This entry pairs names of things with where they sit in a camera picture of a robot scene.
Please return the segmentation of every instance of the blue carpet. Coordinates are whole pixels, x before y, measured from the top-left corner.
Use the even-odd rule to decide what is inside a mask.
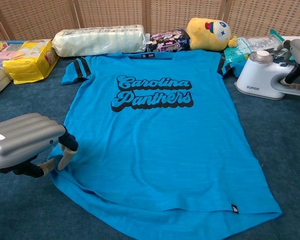
[[[61,86],[70,59],[60,59],[37,83],[10,84],[0,93],[0,122],[37,112],[62,124],[80,86]],[[283,215],[230,240],[300,240],[300,96],[274,101],[244,95],[224,79],[252,151]],[[46,161],[50,149],[33,161]],[[0,173],[0,240],[129,240],[58,191],[49,177]]]

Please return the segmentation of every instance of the yellow package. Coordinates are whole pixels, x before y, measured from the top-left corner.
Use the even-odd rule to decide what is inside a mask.
[[[10,60],[2,62],[2,66],[14,84],[26,84],[45,79],[58,59],[50,39],[32,40],[24,42]]]

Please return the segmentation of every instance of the plush toy eye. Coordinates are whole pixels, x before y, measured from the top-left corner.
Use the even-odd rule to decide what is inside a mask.
[[[220,23],[220,25],[221,25],[222,27],[224,27],[224,28],[227,26],[227,24],[225,24],[225,23],[222,22],[222,21],[220,21],[219,23]]]

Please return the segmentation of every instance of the snack bag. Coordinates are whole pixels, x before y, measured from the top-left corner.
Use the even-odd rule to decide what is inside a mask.
[[[34,83],[45,79],[59,56],[52,48],[50,39],[26,41],[10,60],[2,62],[4,70],[14,84]]]
[[[190,48],[190,38],[182,28],[154,34],[150,41],[147,52],[179,52]]]

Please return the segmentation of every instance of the yellow plush toy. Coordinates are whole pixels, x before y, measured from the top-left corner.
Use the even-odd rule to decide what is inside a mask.
[[[186,32],[190,37],[191,50],[222,51],[227,46],[237,46],[237,38],[231,38],[230,27],[224,21],[193,17]]]

